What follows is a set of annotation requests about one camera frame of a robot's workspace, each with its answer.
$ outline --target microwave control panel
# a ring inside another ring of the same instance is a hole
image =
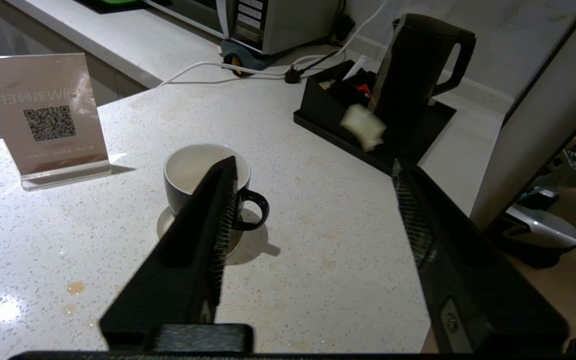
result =
[[[234,39],[261,52],[268,0],[236,0]]]

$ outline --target white cable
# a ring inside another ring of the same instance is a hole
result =
[[[350,45],[350,43],[355,39],[355,37],[357,36],[357,34],[359,34],[359,32],[361,32],[361,30],[365,27],[366,24],[370,23],[374,18],[377,17],[377,15],[379,15],[380,12],[382,12],[382,10],[384,9],[384,7],[386,6],[386,2],[388,2],[388,0],[383,0],[381,2],[381,5],[378,7],[377,11],[375,11],[368,19],[366,19],[366,21],[362,22],[361,25],[359,25],[359,27],[357,27],[357,30],[355,30],[355,32],[352,33],[352,36],[350,36],[350,38],[348,39],[348,41],[345,42],[345,44],[343,44],[343,47],[339,49],[339,51],[336,52],[336,54],[332,55],[332,57],[336,57],[337,55],[342,54],[343,52],[346,51],[346,48],[348,47],[348,45]],[[284,71],[281,72],[274,72],[274,71],[261,71],[261,70],[252,70],[251,68],[245,68],[245,67],[241,67],[241,66],[235,66],[233,64],[225,64],[225,63],[212,63],[210,61],[199,61],[198,63],[194,63],[186,68],[184,68],[183,70],[179,71],[178,73],[175,73],[174,75],[172,75],[171,77],[163,80],[163,82],[159,85],[157,85],[157,88],[160,88],[166,84],[169,84],[170,82],[172,82],[174,79],[177,79],[179,76],[182,76],[183,74],[187,73],[188,71],[197,68],[198,66],[218,66],[220,68],[225,68],[225,69],[230,69],[230,70],[238,70],[238,71],[242,71],[244,73],[250,73],[250,74],[257,74],[257,75],[270,75],[270,76],[284,76],[286,75],[286,73],[288,73],[288,70],[290,70],[290,68],[292,68],[293,66],[304,62],[306,60],[315,60],[315,59],[321,59],[323,57],[325,57],[326,55],[306,55],[306,56],[302,56],[300,58],[298,58],[297,60],[293,61],[292,64],[290,64],[290,66],[285,69]]]
[[[251,68],[245,68],[245,67],[241,67],[241,66],[235,66],[233,64],[224,64],[224,63],[211,63],[210,61],[199,61],[198,63],[194,63],[186,68],[184,68],[183,70],[179,71],[178,73],[172,75],[171,77],[167,78],[166,80],[164,80],[161,84],[157,85],[157,88],[160,88],[166,84],[169,84],[170,82],[172,82],[174,79],[177,79],[179,76],[182,76],[183,74],[187,73],[188,71],[197,68],[198,66],[204,66],[204,65],[208,65],[208,66],[218,66],[220,68],[225,68],[225,69],[231,69],[231,70],[239,70],[239,71],[243,71],[245,73],[250,73],[250,74],[258,74],[258,75],[272,75],[272,76],[284,76],[286,75],[286,73],[288,73],[288,69],[286,69],[286,71],[283,72],[270,72],[270,71],[260,71],[260,70],[253,70]]]

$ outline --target black kettle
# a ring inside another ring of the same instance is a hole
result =
[[[454,89],[466,73],[475,34],[422,14],[404,14],[392,23],[394,35],[381,63],[370,102],[387,126],[414,121],[430,97]],[[452,76],[437,84],[455,44],[460,45]]]

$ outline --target black tray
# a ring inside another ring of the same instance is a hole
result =
[[[306,80],[301,107],[294,112],[295,123],[386,174],[393,170],[395,157],[416,164],[456,110],[434,101],[411,118],[389,125],[383,135],[384,143],[373,151],[364,152],[355,135],[339,125],[349,105],[368,105],[368,99],[355,91],[355,87],[367,84],[372,89],[375,84],[375,73],[363,70],[341,81],[353,65],[354,61],[348,60],[310,76]],[[324,90],[320,83],[331,79],[336,82]]]

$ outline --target countertop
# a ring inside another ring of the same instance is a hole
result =
[[[190,64],[222,62],[217,50],[221,39],[156,9],[98,14],[74,0],[6,1],[148,88]],[[283,71],[299,57],[330,50],[327,45],[297,48],[268,70]],[[347,53],[350,59],[359,57],[352,50]],[[377,71],[379,63],[369,61],[364,68]],[[220,82],[233,77],[214,67],[195,68],[177,82]],[[464,213],[470,214],[505,111],[513,100],[468,79],[435,99],[457,109],[457,114],[419,165]]]
[[[63,3],[64,17],[89,11]],[[215,57],[209,39],[179,41]],[[270,203],[265,226],[228,258],[217,322],[251,325],[261,353],[418,352],[428,314],[390,177],[295,125],[303,83],[188,76],[99,107],[107,177],[25,192],[0,140],[0,358],[105,349],[97,319],[158,241],[163,162],[200,142],[242,153],[250,189]],[[503,117],[454,93],[438,99],[457,113],[421,164],[469,214]]]

